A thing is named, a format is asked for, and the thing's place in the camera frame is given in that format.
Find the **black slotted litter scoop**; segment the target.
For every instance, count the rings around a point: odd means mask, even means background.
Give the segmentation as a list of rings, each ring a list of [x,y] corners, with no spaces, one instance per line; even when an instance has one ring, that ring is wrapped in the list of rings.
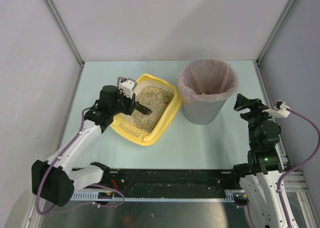
[[[149,108],[145,107],[144,105],[140,104],[139,102],[135,103],[135,107],[134,108],[135,108],[135,110],[137,110],[141,114],[144,114],[144,115],[152,114],[152,111]]]

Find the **grey trash bin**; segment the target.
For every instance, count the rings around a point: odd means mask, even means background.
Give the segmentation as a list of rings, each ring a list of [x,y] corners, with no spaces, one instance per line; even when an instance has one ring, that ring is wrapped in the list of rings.
[[[225,101],[215,103],[204,102],[184,102],[182,100],[182,110],[184,116],[192,123],[206,125],[211,123],[223,108]]]

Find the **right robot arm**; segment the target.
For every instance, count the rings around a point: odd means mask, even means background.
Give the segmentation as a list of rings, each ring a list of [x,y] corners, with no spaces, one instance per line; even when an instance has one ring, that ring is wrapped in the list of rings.
[[[285,191],[282,159],[277,152],[281,127],[272,117],[287,118],[289,107],[282,101],[269,109],[260,99],[238,94],[234,110],[248,122],[248,162],[233,167],[235,182],[240,185],[257,217],[258,228],[296,228]]]

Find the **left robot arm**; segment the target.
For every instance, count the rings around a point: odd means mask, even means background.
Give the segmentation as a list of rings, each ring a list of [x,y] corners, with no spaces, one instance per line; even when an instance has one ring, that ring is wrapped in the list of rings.
[[[125,81],[118,86],[106,85],[94,105],[81,114],[81,125],[74,137],[45,161],[37,160],[31,167],[31,188],[36,201],[44,199],[63,207],[77,192],[107,181],[110,168],[92,162],[86,168],[74,170],[78,157],[113,122],[120,113],[130,115],[136,107],[136,83]]]

